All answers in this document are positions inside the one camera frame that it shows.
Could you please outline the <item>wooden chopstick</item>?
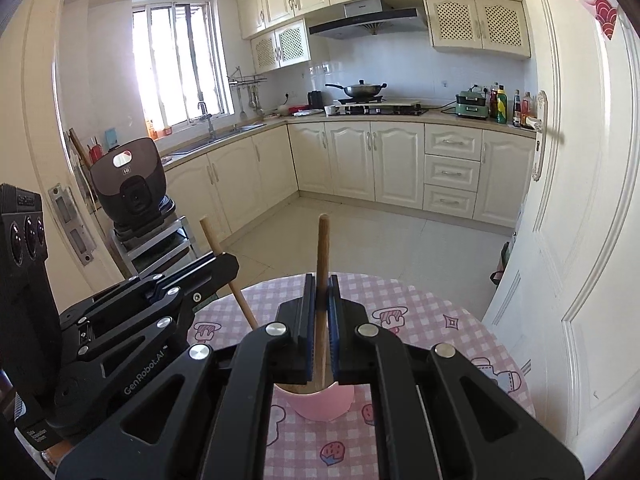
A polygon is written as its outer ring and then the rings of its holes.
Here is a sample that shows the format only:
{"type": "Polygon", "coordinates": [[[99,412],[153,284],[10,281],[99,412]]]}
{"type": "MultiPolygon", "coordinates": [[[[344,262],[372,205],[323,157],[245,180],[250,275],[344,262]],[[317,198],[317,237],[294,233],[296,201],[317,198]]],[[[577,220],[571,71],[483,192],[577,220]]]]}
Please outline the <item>wooden chopstick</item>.
{"type": "Polygon", "coordinates": [[[236,260],[234,255],[227,254],[221,248],[221,244],[217,240],[217,235],[213,228],[213,223],[209,221],[207,216],[203,216],[200,219],[200,226],[205,235],[207,243],[209,244],[210,249],[212,250],[213,255],[216,260],[216,270],[220,271],[222,274],[221,280],[224,281],[224,284],[228,285],[233,297],[235,298],[236,303],[238,304],[240,310],[242,311],[246,322],[250,326],[252,330],[254,330],[257,326],[257,320],[255,315],[248,305],[242,290],[239,288],[239,285],[235,283],[236,276],[240,270],[240,266],[238,260],[236,260]]]}
{"type": "Polygon", "coordinates": [[[326,291],[329,281],[330,217],[322,214],[318,220],[317,297],[314,320],[314,390],[326,388],[326,355],[328,354],[328,315],[326,291]]]}

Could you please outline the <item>kitchen window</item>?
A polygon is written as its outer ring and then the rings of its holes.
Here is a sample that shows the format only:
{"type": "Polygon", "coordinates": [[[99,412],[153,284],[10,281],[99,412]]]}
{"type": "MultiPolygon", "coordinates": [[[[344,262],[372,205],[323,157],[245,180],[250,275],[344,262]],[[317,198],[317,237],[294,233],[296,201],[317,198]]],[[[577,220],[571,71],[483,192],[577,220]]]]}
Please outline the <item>kitchen window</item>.
{"type": "Polygon", "coordinates": [[[153,139],[195,127],[198,101],[218,119],[230,116],[224,47],[214,6],[166,2],[132,10],[132,52],[148,135],[153,139]]]}

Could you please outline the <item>lower kitchen cabinets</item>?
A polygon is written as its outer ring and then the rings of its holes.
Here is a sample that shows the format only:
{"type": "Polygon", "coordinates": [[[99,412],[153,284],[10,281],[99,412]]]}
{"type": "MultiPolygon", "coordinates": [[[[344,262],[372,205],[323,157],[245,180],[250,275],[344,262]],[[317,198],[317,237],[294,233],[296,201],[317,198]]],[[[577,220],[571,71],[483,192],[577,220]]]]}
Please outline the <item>lower kitchen cabinets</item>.
{"type": "Polygon", "coordinates": [[[191,224],[222,237],[297,192],[515,226],[534,140],[514,132],[420,122],[275,122],[169,155],[169,195],[191,224]]]}

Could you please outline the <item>kitchen cabinets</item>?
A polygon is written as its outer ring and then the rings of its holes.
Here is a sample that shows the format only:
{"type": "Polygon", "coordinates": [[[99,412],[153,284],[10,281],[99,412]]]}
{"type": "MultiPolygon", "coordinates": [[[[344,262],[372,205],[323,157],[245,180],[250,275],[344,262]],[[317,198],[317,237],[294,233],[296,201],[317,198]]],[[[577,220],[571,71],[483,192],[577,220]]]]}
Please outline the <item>kitchen cabinets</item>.
{"type": "Polygon", "coordinates": [[[523,0],[236,0],[242,38],[263,74],[324,59],[322,39],[426,32],[438,49],[528,58],[523,0]]]}
{"type": "Polygon", "coordinates": [[[534,140],[514,132],[420,122],[275,122],[169,155],[169,195],[191,224],[222,237],[297,192],[515,226],[534,140]]]}

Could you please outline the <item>upper kitchen cabinets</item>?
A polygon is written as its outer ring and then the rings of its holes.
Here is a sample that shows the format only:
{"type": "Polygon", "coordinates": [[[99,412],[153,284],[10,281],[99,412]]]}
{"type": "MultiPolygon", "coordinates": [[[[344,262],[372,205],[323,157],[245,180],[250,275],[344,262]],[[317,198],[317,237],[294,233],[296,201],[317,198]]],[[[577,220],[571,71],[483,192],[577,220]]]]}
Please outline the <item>upper kitchen cabinets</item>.
{"type": "Polygon", "coordinates": [[[528,58],[523,0],[236,0],[242,38],[263,74],[324,59],[322,39],[426,32],[438,49],[528,58]]]}

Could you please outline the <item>pink cylindrical utensil cup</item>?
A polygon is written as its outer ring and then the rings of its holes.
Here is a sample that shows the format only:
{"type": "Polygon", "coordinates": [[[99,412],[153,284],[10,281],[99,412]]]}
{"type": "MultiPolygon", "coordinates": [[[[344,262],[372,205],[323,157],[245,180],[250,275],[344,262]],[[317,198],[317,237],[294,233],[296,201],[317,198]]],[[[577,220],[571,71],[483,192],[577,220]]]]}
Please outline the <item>pink cylindrical utensil cup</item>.
{"type": "Polygon", "coordinates": [[[337,382],[313,393],[291,392],[279,385],[276,390],[297,415],[312,422],[330,422],[345,415],[355,400],[355,387],[337,382]]]}

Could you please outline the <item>pink checkered tablecloth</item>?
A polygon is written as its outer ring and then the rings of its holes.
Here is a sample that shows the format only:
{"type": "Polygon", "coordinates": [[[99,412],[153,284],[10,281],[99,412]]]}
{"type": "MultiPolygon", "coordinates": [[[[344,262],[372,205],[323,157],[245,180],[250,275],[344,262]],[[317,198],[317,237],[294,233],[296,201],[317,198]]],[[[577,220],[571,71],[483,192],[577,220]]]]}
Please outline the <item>pink checkered tablecloth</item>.
{"type": "Polygon", "coordinates": [[[582,470],[530,414],[526,385],[495,337],[471,315],[397,282],[337,274],[343,298],[366,308],[357,328],[370,380],[353,385],[343,416],[312,422],[278,393],[285,385],[276,321],[303,295],[305,275],[257,284],[252,330],[222,298],[199,310],[188,338],[201,359],[196,422],[200,479],[551,479],[582,470]]]}

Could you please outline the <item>dark rice cooker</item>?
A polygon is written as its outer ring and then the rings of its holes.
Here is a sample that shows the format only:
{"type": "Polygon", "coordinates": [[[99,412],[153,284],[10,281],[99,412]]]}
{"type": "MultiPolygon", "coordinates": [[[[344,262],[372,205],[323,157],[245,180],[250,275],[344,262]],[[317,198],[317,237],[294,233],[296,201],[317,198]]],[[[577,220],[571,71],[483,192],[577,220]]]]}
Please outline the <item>dark rice cooker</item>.
{"type": "Polygon", "coordinates": [[[160,154],[150,138],[114,148],[91,166],[90,177],[122,242],[145,236],[175,213],[160,154]]]}

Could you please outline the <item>sink faucet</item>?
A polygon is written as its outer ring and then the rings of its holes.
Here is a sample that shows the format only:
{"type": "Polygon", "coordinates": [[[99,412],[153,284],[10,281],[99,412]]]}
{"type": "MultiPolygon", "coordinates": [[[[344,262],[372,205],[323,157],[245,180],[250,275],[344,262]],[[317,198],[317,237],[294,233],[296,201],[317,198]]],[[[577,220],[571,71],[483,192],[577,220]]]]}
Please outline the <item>sink faucet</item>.
{"type": "Polygon", "coordinates": [[[198,120],[200,122],[205,122],[207,126],[207,133],[210,140],[214,140],[216,138],[216,130],[213,124],[213,115],[209,113],[206,102],[204,100],[198,101],[198,109],[201,112],[200,118],[198,120]]]}

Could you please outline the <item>white door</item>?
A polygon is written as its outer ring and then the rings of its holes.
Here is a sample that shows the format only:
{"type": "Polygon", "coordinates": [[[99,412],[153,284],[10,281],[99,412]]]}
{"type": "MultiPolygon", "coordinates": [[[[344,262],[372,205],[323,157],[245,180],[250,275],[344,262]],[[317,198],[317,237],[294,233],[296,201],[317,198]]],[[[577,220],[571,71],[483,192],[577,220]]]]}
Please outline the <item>white door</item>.
{"type": "Polygon", "coordinates": [[[528,192],[484,316],[520,367],[538,422],[589,478],[639,455],[639,37],[577,0],[524,0],[537,90],[564,134],[528,192]]]}

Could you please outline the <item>black wok on stove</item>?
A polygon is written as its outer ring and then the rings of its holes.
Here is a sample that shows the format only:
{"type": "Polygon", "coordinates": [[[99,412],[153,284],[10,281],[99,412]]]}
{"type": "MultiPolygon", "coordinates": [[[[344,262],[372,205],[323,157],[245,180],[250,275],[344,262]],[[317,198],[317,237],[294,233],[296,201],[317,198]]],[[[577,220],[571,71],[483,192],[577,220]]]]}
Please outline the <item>black wok on stove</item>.
{"type": "Polygon", "coordinates": [[[386,87],[387,84],[366,84],[363,80],[359,84],[351,84],[350,86],[342,86],[341,84],[326,84],[328,88],[337,88],[342,90],[346,96],[355,100],[368,100],[376,98],[386,87]]]}

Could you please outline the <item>gas stove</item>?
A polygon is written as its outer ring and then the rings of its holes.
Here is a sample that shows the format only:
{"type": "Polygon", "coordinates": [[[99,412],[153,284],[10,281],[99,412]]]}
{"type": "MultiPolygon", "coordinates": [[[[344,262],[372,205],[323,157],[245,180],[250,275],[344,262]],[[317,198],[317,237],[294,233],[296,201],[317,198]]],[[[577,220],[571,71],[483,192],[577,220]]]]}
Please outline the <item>gas stove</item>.
{"type": "Polygon", "coordinates": [[[369,102],[334,104],[330,116],[421,116],[428,108],[420,102],[369,102]]]}

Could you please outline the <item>green toaster appliance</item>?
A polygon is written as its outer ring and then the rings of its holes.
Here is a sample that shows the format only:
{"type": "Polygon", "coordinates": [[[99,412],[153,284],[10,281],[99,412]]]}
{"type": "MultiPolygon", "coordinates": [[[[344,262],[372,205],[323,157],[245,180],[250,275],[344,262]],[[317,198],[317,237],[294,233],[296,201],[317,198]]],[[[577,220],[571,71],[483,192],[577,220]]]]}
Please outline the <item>green toaster appliance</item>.
{"type": "Polygon", "coordinates": [[[479,86],[473,86],[456,95],[454,114],[458,117],[485,120],[489,117],[486,91],[479,86]]]}

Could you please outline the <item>green bottle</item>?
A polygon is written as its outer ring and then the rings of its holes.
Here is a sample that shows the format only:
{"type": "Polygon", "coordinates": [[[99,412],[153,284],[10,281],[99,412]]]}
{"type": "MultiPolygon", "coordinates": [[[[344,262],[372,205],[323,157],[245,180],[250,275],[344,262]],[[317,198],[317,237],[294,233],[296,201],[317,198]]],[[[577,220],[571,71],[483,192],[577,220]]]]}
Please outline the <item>green bottle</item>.
{"type": "Polygon", "coordinates": [[[505,125],[508,121],[508,101],[506,100],[506,92],[502,84],[498,87],[497,95],[497,122],[505,125]]]}

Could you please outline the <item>range hood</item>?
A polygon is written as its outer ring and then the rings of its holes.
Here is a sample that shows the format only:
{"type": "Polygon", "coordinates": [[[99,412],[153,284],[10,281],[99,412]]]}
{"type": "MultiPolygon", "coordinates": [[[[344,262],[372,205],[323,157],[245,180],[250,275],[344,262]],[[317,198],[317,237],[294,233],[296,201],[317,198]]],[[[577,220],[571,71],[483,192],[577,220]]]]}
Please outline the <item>range hood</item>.
{"type": "Polygon", "coordinates": [[[310,36],[318,36],[336,40],[354,39],[367,36],[396,34],[396,32],[426,32],[427,22],[424,11],[412,8],[396,9],[388,6],[382,0],[373,0],[373,6],[368,6],[362,0],[344,6],[361,6],[361,11],[344,18],[326,23],[312,25],[308,28],[310,36]]]}

